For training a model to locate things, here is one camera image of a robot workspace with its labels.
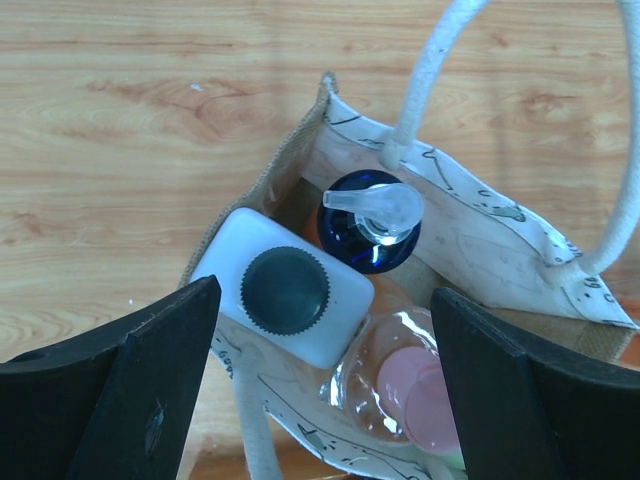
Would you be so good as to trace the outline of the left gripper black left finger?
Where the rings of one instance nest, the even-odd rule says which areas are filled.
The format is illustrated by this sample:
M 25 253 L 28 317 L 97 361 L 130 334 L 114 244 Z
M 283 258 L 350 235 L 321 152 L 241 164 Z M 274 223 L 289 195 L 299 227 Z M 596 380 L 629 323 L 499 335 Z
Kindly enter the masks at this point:
M 173 479 L 221 289 L 199 279 L 1 366 L 5 479 Z

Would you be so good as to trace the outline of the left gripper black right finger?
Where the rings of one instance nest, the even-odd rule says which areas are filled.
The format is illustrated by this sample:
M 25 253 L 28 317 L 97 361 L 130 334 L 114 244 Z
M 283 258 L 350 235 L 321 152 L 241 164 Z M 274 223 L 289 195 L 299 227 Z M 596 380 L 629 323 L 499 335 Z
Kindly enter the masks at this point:
M 471 479 L 636 479 L 639 373 L 438 288 L 431 313 Z

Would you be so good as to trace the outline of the white round cap bottle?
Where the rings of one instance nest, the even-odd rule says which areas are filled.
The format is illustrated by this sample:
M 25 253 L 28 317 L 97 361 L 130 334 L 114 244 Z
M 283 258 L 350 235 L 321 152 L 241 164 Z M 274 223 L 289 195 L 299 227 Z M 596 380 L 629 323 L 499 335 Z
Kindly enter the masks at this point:
M 432 453 L 431 456 L 451 471 L 466 471 L 464 457 L 460 449 L 445 453 Z

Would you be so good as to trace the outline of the clear bottle pink cap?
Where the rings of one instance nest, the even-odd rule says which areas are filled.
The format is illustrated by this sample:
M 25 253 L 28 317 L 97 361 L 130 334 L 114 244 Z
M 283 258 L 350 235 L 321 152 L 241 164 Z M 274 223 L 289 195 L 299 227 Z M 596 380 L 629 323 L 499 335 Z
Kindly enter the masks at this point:
M 388 445 L 461 454 L 431 312 L 404 305 L 367 315 L 319 397 Z

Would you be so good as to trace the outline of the white bottle black cap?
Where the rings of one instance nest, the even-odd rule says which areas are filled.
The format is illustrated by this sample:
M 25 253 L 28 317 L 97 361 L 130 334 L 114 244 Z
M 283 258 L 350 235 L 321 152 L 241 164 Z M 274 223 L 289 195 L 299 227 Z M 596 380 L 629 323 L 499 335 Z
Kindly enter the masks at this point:
M 190 278 L 210 275 L 220 313 L 319 369 L 338 362 L 374 299 L 364 275 L 250 208 L 227 217 Z

